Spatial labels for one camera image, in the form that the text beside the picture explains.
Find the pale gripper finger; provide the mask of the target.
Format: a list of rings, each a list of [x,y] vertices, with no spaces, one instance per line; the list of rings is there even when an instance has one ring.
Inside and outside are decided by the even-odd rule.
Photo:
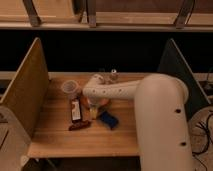
[[[99,110],[96,106],[92,106],[89,111],[92,119],[96,119],[98,117]]]

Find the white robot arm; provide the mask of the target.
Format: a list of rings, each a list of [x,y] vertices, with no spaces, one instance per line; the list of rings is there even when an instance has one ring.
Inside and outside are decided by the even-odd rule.
[[[98,75],[83,94],[100,98],[132,99],[142,171],[193,171],[192,150],[185,114],[189,92],[173,76],[150,74],[139,81],[101,84]]]

